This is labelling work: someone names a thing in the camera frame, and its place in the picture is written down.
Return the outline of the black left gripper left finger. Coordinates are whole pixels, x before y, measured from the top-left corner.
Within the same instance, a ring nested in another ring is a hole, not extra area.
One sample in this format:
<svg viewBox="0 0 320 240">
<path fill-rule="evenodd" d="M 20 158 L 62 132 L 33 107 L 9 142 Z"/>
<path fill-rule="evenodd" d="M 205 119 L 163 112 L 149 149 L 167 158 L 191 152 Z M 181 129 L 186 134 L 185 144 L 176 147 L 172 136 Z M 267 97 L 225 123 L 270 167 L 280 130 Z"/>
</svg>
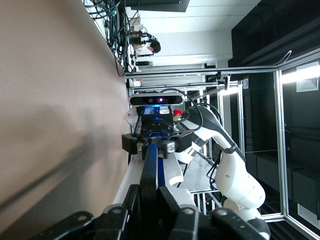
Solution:
<svg viewBox="0 0 320 240">
<path fill-rule="evenodd" d="M 129 186 L 122 204 L 110 205 L 95 218 L 78 211 L 32 237 L 33 240 L 126 240 L 130 217 L 139 203 L 138 184 Z"/>
</svg>

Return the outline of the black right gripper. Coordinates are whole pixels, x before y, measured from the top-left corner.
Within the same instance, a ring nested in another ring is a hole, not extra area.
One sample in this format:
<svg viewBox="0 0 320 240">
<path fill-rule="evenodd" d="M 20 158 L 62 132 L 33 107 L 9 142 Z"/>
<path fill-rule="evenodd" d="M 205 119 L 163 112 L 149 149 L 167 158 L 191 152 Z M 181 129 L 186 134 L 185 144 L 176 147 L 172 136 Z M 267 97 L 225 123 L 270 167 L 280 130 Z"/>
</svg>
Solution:
<svg viewBox="0 0 320 240">
<path fill-rule="evenodd" d="M 167 159 L 169 154 L 183 152 L 192 145 L 190 132 L 174 133 L 173 123 L 164 118 L 143 119 L 140 133 L 163 134 L 160 146 L 164 159 Z M 130 155 L 139 154 L 144 160 L 149 145 L 149 137 L 141 134 L 123 134 L 121 141 L 122 148 L 126 152 Z"/>
</svg>

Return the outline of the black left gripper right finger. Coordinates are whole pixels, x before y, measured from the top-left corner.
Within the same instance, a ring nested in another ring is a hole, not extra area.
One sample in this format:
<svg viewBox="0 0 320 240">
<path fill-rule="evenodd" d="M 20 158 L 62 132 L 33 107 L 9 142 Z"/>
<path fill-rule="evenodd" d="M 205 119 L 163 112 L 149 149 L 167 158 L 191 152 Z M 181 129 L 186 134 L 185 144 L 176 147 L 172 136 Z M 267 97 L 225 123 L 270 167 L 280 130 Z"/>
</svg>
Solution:
<svg viewBox="0 0 320 240">
<path fill-rule="evenodd" d="M 179 206 L 167 187 L 157 189 L 158 240 L 252 240 L 253 228 L 227 208 L 203 215 L 193 205 Z"/>
</svg>

